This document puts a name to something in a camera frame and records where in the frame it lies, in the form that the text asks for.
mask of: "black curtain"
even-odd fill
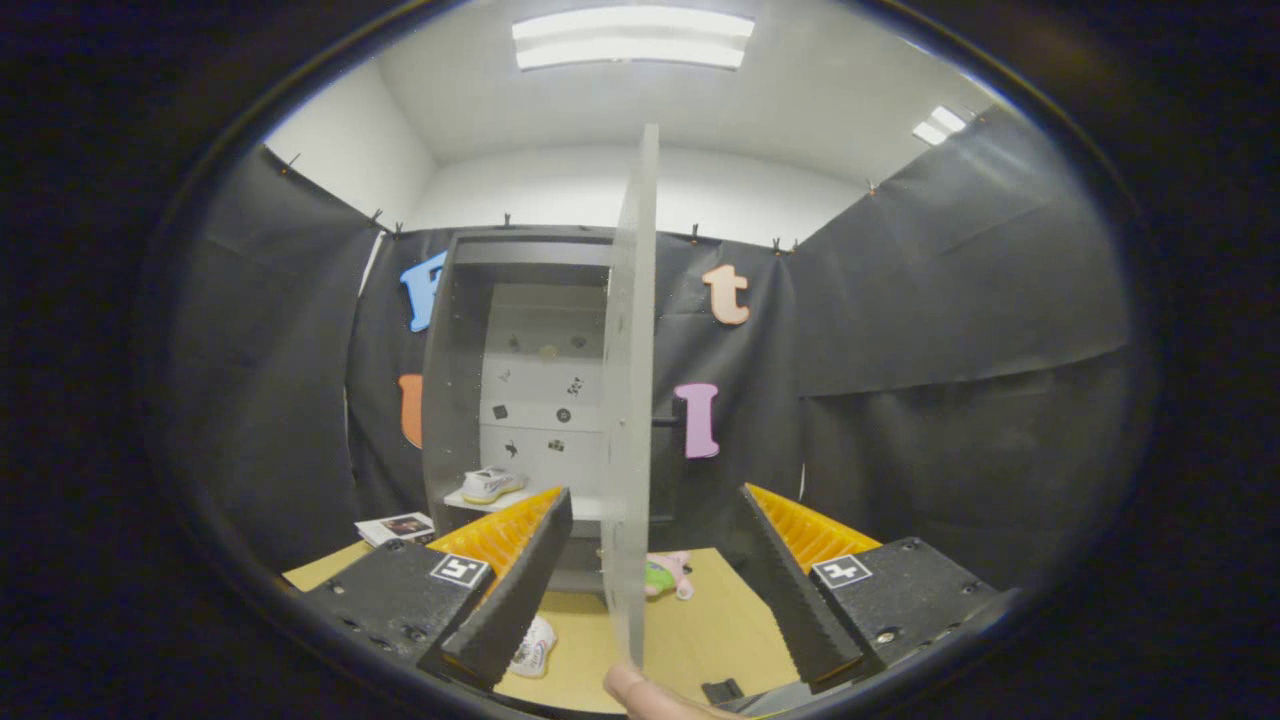
[[[1097,527],[1140,356],[1087,197],[992,110],[800,246],[805,505],[998,587]]]
[[[422,451],[401,427],[402,375],[422,374],[430,328],[410,332],[413,316],[401,273],[449,249],[452,231],[388,236],[374,259],[356,309],[347,369],[349,442],[362,520],[426,511]]]
[[[522,228],[545,231],[557,228]],[[402,374],[421,373],[426,334],[408,329],[412,311],[399,275],[448,249],[456,229],[404,233],[378,252],[360,300],[347,377],[357,497],[366,518],[425,510],[421,452],[401,429]],[[654,338],[655,416],[669,415],[675,387],[719,387],[713,428],[721,452],[685,460],[672,434],[653,436],[653,507],[671,521],[654,527],[653,548],[705,547],[723,530],[730,493],[744,482],[795,497],[800,478],[800,407],[792,372],[794,291],[790,256],[730,241],[659,233]],[[751,309],[736,327],[710,314],[703,273],[732,264],[750,287]],[[430,442],[426,433],[424,442]]]
[[[378,229],[265,149],[212,197],[175,265],[165,442],[261,560],[349,544],[343,379]]]
[[[1000,110],[800,245],[800,393],[973,380],[1129,340],[1112,229],[1034,127]]]
[[[654,550],[707,547],[724,537],[727,509],[742,483],[792,498],[800,487],[795,290],[787,269],[792,256],[741,242],[691,240],[658,236],[654,414],[669,414],[678,384],[716,384],[712,427],[721,450],[712,459],[685,460],[682,445],[654,434],[654,492],[671,493],[673,510],[673,523],[654,528]],[[751,314],[741,325],[716,320],[710,287],[701,279],[724,264],[748,278],[737,301]]]

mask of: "white shoe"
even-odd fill
[[[547,653],[556,646],[556,630],[552,624],[535,615],[530,623],[525,639],[516,650],[516,656],[511,659],[508,670],[522,678],[541,678],[547,674]]]
[[[490,505],[493,501],[517,489],[525,489],[527,478],[497,465],[484,470],[472,470],[462,480],[462,500],[472,505]]]

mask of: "small shelf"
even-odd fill
[[[532,497],[539,491],[521,489],[509,492],[489,505],[474,505],[462,500],[462,488],[444,496],[444,503],[449,507],[463,507],[466,510],[479,510],[480,512],[497,512],[512,505]],[[595,497],[571,497],[573,505],[573,519],[579,521],[598,523],[600,520],[600,501]]]

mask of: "white wall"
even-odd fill
[[[378,63],[338,78],[266,138],[293,169],[379,224],[406,222],[419,205],[435,161],[387,90]]]
[[[494,155],[436,170],[406,229],[618,222],[637,149],[554,147]],[[783,247],[801,242],[863,196],[854,183],[739,155],[663,146],[658,229]]]

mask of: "foam letter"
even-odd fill
[[[741,325],[751,316],[750,307],[737,304],[737,291],[746,290],[746,278],[733,273],[733,265],[721,265],[703,275],[712,286],[712,314],[726,325]]]
[[[712,438],[712,398],[717,393],[719,388],[710,383],[676,386],[676,397],[685,398],[685,457],[690,460],[719,455],[719,443]]]
[[[408,304],[413,307],[413,319],[408,324],[408,329],[413,332],[425,331],[431,324],[435,286],[440,284],[440,268],[444,268],[444,256],[448,254],[448,251],[440,252],[401,274],[401,282],[408,288]]]
[[[422,450],[422,375],[401,375],[401,432]]]

